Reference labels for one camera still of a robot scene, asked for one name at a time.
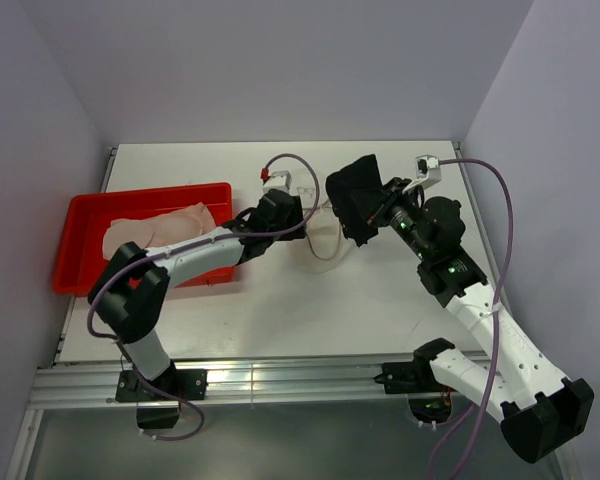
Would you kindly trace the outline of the black bra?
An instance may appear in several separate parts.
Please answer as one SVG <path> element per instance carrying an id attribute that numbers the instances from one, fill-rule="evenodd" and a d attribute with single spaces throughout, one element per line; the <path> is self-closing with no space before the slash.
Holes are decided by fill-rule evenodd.
<path id="1" fill-rule="evenodd" d="M 326 192 L 344 236 L 361 247 L 378 234 L 370 224 L 382 193 L 375 154 L 365 155 L 326 178 Z"/>

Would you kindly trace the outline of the pink bra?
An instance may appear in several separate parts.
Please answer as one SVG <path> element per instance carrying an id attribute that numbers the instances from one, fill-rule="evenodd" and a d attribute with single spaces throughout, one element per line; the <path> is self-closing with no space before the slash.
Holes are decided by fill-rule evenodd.
<path id="1" fill-rule="evenodd" d="M 163 247 L 207 234 L 216 228 L 209 209 L 202 203 L 147 219 L 116 219 L 102 240 L 102 256 L 110 260 L 125 243 L 141 249 Z"/>

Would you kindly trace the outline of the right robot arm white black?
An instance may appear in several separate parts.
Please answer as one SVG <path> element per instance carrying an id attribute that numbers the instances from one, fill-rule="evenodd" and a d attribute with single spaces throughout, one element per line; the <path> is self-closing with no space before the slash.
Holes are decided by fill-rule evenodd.
<path id="1" fill-rule="evenodd" d="M 409 362 L 383 364 L 374 381 L 388 394 L 460 393 L 477 407 L 478 422 L 496 420 L 510 448 L 535 463 L 584 431 L 594 392 L 556 367 L 501 304 L 461 246 L 460 209 L 456 200 L 425 198 L 421 186 L 393 179 L 369 222 L 391 227 L 416 254 L 426 291 L 471 334 L 490 364 L 482 367 L 438 338 L 417 348 Z"/>

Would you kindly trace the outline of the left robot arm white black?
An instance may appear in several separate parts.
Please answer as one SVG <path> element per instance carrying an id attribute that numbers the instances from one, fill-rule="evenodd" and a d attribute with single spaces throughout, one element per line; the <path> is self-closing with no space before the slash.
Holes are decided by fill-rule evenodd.
<path id="1" fill-rule="evenodd" d="M 194 239 L 146 249 L 123 244 L 88 294 L 89 334 L 118 346 L 150 398 L 178 394 L 177 369 L 156 331 L 168 291 L 258 258 L 277 241 L 304 238 L 314 212 L 305 212 L 298 196 L 273 189 L 256 206 Z"/>

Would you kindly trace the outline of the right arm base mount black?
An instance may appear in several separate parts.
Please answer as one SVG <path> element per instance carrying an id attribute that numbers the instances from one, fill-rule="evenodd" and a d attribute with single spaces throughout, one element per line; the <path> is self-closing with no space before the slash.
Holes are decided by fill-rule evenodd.
<path id="1" fill-rule="evenodd" d="M 419 360 L 383 363 L 373 381 L 386 395 L 406 395 L 417 422 L 433 427 L 451 417 L 451 389 L 438 383 Z"/>

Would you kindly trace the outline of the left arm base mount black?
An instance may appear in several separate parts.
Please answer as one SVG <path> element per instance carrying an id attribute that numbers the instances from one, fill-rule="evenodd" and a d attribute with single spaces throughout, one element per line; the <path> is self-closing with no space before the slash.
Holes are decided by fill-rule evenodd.
<path id="1" fill-rule="evenodd" d="M 205 415 L 196 404 L 205 399 L 207 371 L 179 370 L 174 366 L 155 380 L 146 380 L 135 369 L 123 370 L 118 378 L 114 401 L 136 404 L 136 424 L 143 434 L 162 441 L 177 441 L 198 434 L 205 424 Z M 184 413 L 197 416 L 198 425 L 187 434 L 167 435 Z"/>

